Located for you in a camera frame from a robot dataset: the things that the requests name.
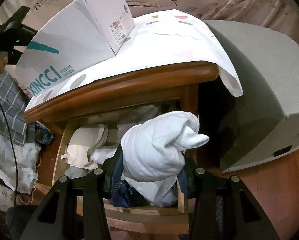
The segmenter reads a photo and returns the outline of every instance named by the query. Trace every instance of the product label sticker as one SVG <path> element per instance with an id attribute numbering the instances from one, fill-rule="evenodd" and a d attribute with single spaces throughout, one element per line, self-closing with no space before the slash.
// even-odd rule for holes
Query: product label sticker
<path id="1" fill-rule="evenodd" d="M 111 23 L 109 25 L 109 29 L 117 44 L 121 46 L 124 43 L 126 37 L 126 32 L 124 31 L 122 22 L 120 20 L 117 20 Z"/>

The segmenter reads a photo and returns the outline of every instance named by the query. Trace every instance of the plaid shirt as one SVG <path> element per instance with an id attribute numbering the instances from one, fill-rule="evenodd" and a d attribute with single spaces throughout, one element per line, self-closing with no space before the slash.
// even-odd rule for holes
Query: plaid shirt
<path id="1" fill-rule="evenodd" d="M 13 143 L 23 146 L 26 142 L 34 142 L 35 122 L 26 124 L 23 119 L 29 98 L 6 70 L 4 70 L 4 73 L 0 76 L 0 102 L 11 130 Z M 9 138 L 7 125 L 1 108 L 0 133 Z"/>

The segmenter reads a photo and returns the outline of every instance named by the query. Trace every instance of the gray dot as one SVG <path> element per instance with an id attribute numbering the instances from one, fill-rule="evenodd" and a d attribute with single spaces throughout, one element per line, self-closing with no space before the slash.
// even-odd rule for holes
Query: gray dot
<path id="1" fill-rule="evenodd" d="M 222 11 L 222 10 L 223 10 L 223 7 L 222 7 L 222 6 L 219 6 L 219 7 L 215 8 L 215 11 L 216 11 L 216 12 L 220 12 L 220 11 Z"/>
<path id="2" fill-rule="evenodd" d="M 81 75 L 80 77 L 78 77 L 71 85 L 70 85 L 70 89 L 74 89 L 77 88 L 86 78 L 86 74 Z"/>
<path id="3" fill-rule="evenodd" d="M 244 0 L 234 0 L 236 3 L 244 2 Z"/>
<path id="4" fill-rule="evenodd" d="M 149 24 L 152 24 L 152 23 L 157 23 L 158 21 L 155 21 L 155 22 L 150 22 L 150 23 L 147 23 L 147 25 L 149 25 Z"/>
<path id="5" fill-rule="evenodd" d="M 187 9 L 185 9 L 186 12 L 194 12 L 197 8 L 196 7 L 188 7 Z"/>
<path id="6" fill-rule="evenodd" d="M 178 21 L 179 23 L 185 23 L 185 24 L 188 24 L 188 25 L 192 25 L 192 23 L 187 23 L 187 22 L 182 22 L 182 21 Z"/>
<path id="7" fill-rule="evenodd" d="M 49 91 L 43 98 L 43 102 L 47 100 L 47 98 L 50 96 L 50 94 L 53 92 L 53 90 Z"/>

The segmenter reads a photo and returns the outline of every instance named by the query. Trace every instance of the black cable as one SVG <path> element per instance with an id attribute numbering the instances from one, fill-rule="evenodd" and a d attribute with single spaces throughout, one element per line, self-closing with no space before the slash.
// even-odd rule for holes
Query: black cable
<path id="1" fill-rule="evenodd" d="M 14 223 L 14 219 L 15 219 L 15 207 L 16 207 L 16 197 L 17 197 L 17 189 L 18 189 L 18 168 L 17 168 L 17 161 L 16 161 L 16 155 L 15 155 L 15 151 L 14 151 L 14 145 L 13 145 L 13 141 L 11 139 L 11 130 L 9 128 L 9 125 L 8 125 L 8 122 L 7 122 L 7 118 L 6 118 L 6 115 L 5 115 L 5 112 L 3 110 L 3 107 L 1 105 L 1 102 L 0 102 L 0 108 L 1 108 L 1 111 L 3 113 L 3 116 L 4 116 L 4 119 L 5 119 L 5 122 L 6 122 L 6 125 L 7 125 L 7 129 L 8 129 L 8 134 L 10 136 L 10 141 L 11 141 L 11 149 L 13 150 L 13 155 L 14 155 L 14 160 L 15 160 L 15 167 L 16 167 L 16 185 L 15 185 L 15 190 L 14 190 L 14 208 L 13 208 L 13 216 L 12 216 L 12 219 L 11 219 L 11 223 L 10 225 L 7 225 L 8 229 L 11 229 L 13 223 Z"/>

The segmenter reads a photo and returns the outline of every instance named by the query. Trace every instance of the white string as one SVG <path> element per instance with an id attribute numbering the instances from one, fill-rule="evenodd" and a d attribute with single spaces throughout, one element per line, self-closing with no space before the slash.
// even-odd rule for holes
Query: white string
<path id="1" fill-rule="evenodd" d="M 36 168 L 38 168 L 38 167 L 41 165 L 41 161 L 42 161 L 42 155 L 39 154 L 39 163 L 38 163 L 38 165 L 36 166 Z"/>
<path id="2" fill-rule="evenodd" d="M 36 190 L 36 188 L 34 188 L 34 190 L 32 191 L 32 200 L 31 200 L 31 201 L 28 201 L 28 202 L 27 202 L 27 205 L 28 205 L 28 203 L 32 203 L 32 202 L 33 202 L 33 197 L 34 197 L 34 192 L 35 192 L 35 190 Z"/>
<path id="3" fill-rule="evenodd" d="M 17 195 L 18 199 L 20 201 L 22 201 L 25 205 L 28 205 L 29 203 L 32 203 L 33 202 L 33 197 L 34 197 L 34 191 L 36 190 L 36 188 L 34 188 L 34 190 L 32 191 L 32 200 L 31 201 L 28 201 L 27 204 Z"/>

